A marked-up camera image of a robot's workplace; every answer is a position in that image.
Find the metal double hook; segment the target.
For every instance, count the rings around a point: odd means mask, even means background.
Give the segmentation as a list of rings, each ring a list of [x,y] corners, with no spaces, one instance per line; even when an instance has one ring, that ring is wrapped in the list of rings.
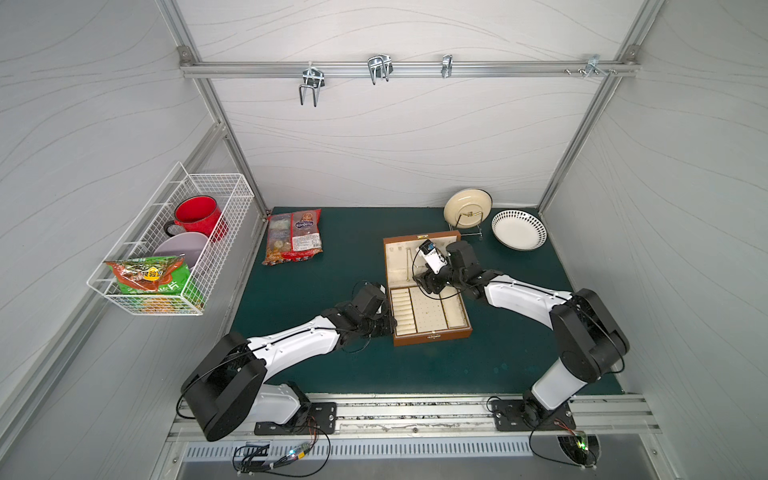
[[[318,106],[321,89],[325,86],[325,74],[315,68],[309,66],[302,72],[302,83],[298,87],[299,101],[301,105],[304,105],[307,100],[307,95],[312,97],[312,105]]]

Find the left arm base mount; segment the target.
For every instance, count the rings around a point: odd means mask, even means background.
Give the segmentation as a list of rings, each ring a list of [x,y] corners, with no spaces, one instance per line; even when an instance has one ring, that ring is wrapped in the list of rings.
[[[336,429],[338,404],[336,402],[311,402],[299,407],[298,411],[284,424],[257,422],[256,436],[304,435],[318,430],[331,435]]]

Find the red candy bag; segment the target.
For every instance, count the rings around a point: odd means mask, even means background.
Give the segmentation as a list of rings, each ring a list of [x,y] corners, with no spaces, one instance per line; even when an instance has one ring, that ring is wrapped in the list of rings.
[[[323,252],[321,209],[271,215],[263,265],[306,261]]]

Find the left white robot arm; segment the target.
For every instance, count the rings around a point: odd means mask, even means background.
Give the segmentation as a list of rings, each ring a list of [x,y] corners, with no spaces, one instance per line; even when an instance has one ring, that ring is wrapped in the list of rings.
[[[246,421],[265,429],[302,431],[312,413],[310,400],[292,382],[270,385],[268,380],[350,342],[393,333],[385,287],[367,282],[352,300],[297,327],[262,337],[225,335],[183,382],[180,399],[209,442],[223,439]]]

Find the green snack bag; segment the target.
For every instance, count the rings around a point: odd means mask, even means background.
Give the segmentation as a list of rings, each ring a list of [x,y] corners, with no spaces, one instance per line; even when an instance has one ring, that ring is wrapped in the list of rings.
[[[109,295],[134,314],[197,314],[204,295],[183,255],[104,261],[114,276]]]

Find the red enamel mug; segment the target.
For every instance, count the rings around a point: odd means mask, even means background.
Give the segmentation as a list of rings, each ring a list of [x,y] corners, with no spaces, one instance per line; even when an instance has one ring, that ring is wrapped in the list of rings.
[[[229,233],[229,224],[217,200],[207,195],[183,200],[176,207],[172,219],[163,225],[163,231],[168,237],[175,236],[175,233],[171,232],[172,227],[203,234],[213,242],[223,240]]]

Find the aluminium top rail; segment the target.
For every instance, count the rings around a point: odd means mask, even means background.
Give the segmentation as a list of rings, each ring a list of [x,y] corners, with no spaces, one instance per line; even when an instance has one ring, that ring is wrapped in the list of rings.
[[[567,76],[564,69],[577,70],[587,60],[575,61],[460,61],[453,58],[452,75],[458,78],[581,78]],[[394,71],[390,79],[443,79],[441,61],[398,61],[392,60]],[[617,76],[636,75],[641,66],[638,63],[622,63],[601,60],[603,67],[614,68]],[[302,77],[309,66],[321,70],[326,80],[370,79],[367,61],[349,62],[200,62],[182,65],[180,70],[186,78],[200,79],[294,79]]]

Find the metal hook centre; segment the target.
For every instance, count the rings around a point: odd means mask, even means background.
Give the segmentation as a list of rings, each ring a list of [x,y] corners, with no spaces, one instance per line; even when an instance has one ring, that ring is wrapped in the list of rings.
[[[367,67],[373,85],[376,85],[378,80],[389,82],[394,71],[392,59],[386,54],[377,54],[370,57],[367,60]]]

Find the brown wooden jewelry box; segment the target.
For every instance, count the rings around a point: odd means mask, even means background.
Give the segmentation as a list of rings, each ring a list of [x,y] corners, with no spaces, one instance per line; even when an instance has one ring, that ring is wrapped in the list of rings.
[[[415,280],[417,274],[432,271],[419,253],[421,244],[430,240],[445,254],[460,238],[459,232],[447,231],[383,240],[396,347],[465,339],[473,332],[457,288],[448,285],[439,293],[427,293]]]

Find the small metal hook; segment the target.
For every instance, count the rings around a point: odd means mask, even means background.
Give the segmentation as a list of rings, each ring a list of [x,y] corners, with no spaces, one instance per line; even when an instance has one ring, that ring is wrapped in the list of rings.
[[[448,79],[452,75],[452,69],[453,69],[453,56],[450,54],[446,54],[443,56],[441,61],[441,77],[443,79]]]

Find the white bowl dotted rim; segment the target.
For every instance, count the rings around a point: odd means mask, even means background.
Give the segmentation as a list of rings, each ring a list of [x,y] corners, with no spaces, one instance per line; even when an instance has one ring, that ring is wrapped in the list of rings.
[[[536,216],[523,210],[504,210],[491,223],[495,238],[504,246],[517,251],[532,251],[542,247],[547,230]]]

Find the metal bracket hook right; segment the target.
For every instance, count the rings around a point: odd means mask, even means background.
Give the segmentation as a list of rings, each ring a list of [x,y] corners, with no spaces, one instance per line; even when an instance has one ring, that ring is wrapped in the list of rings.
[[[567,76],[580,76],[583,79],[591,77],[609,78],[618,75],[618,71],[616,69],[603,67],[600,65],[599,55],[593,55],[590,57],[583,67],[577,70],[564,69],[563,73]]]

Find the cream plate on stand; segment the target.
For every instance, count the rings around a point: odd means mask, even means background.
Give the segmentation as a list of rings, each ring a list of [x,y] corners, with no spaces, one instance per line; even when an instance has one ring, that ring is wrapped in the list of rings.
[[[469,229],[479,226],[488,218],[492,205],[492,197],[487,191],[464,189],[446,202],[443,215],[450,227]]]

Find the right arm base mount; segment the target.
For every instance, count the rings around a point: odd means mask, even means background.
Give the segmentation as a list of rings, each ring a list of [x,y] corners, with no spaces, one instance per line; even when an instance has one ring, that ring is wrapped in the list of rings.
[[[491,396],[486,400],[495,429],[500,432],[564,431],[577,429],[567,403],[555,410],[546,410],[534,399],[502,399]]]

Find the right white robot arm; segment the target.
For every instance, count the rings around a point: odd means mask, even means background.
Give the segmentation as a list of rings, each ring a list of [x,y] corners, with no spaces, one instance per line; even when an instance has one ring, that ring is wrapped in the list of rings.
[[[599,295],[583,288],[575,293],[547,289],[480,266],[473,247],[456,241],[441,251],[430,240],[415,255],[425,270],[414,271],[417,285],[432,298],[447,287],[488,305],[512,311],[549,328],[557,360],[525,392],[522,411],[540,422],[624,362],[630,342]]]

